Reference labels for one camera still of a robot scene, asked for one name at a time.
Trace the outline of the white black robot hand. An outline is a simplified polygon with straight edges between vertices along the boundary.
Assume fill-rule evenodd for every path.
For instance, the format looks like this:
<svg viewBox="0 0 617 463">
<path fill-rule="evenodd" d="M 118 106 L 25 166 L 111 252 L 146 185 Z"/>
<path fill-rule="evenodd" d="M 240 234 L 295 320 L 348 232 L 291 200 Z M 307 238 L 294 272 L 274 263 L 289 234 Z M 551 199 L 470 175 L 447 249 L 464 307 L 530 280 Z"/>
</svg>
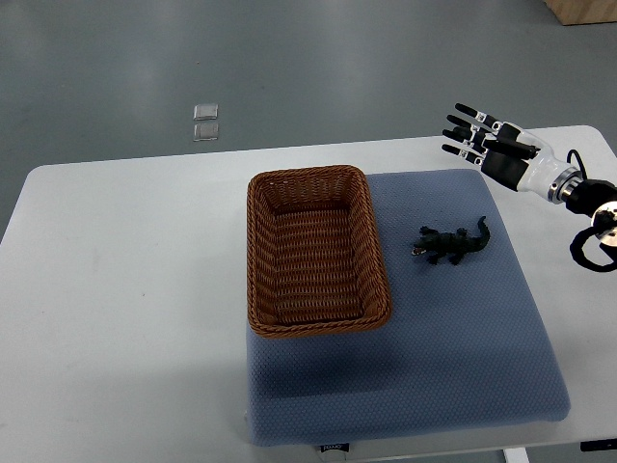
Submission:
<svg viewBox="0 0 617 463">
<path fill-rule="evenodd" d="M 582 183 L 580 169 L 555 157 L 550 145 L 506 121 L 465 104 L 447 120 L 450 142 L 442 149 L 477 166 L 480 172 L 516 192 L 534 192 L 560 204 Z"/>
</svg>

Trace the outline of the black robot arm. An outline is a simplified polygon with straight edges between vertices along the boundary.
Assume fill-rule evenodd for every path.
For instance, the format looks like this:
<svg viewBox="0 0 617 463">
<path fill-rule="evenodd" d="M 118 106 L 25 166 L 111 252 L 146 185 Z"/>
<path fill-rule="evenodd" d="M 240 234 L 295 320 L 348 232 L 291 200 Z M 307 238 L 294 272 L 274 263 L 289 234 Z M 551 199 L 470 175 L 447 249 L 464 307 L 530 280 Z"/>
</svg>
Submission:
<svg viewBox="0 0 617 463">
<path fill-rule="evenodd" d="M 608 272 L 616 266 L 616 186 L 606 180 L 582 178 L 576 172 L 560 189 L 558 198 L 574 214 L 590 218 L 590 226 L 579 231 L 571 245 L 570 253 L 575 262 L 598 272 Z M 599 248 L 612 259 L 610 264 L 597 264 L 587 258 L 583 247 L 595 237 Z"/>
</svg>

